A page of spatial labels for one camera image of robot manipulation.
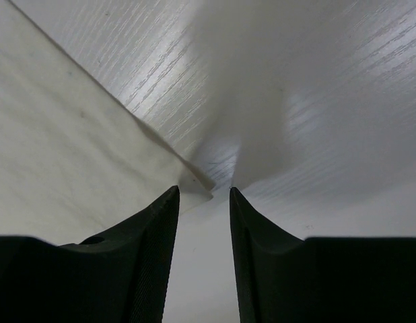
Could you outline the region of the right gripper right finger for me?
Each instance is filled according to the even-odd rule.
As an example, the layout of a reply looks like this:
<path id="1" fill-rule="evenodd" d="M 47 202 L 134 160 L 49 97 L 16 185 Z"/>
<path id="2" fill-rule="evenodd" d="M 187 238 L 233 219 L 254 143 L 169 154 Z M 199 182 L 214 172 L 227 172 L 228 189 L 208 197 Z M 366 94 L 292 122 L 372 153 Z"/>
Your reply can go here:
<path id="1" fill-rule="evenodd" d="M 301 240 L 230 190 L 241 322 L 416 322 L 416 238 Z"/>

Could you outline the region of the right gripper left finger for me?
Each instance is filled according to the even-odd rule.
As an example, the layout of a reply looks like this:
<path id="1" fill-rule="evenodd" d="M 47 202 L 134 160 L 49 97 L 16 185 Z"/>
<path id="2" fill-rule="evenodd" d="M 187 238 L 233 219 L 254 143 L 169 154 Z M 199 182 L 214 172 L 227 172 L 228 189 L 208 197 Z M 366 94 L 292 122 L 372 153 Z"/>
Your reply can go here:
<path id="1" fill-rule="evenodd" d="M 180 191 L 79 244 L 0 236 L 0 322 L 161 322 Z"/>

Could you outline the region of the white t shirt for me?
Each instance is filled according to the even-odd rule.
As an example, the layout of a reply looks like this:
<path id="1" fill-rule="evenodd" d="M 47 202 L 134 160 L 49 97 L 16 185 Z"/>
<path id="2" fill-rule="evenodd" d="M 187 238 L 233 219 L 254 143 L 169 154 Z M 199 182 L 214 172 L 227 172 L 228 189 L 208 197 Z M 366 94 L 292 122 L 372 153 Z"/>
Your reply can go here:
<path id="1" fill-rule="evenodd" d="M 181 211 L 211 198 L 202 173 L 0 1 L 0 236 L 80 242 L 171 186 Z"/>

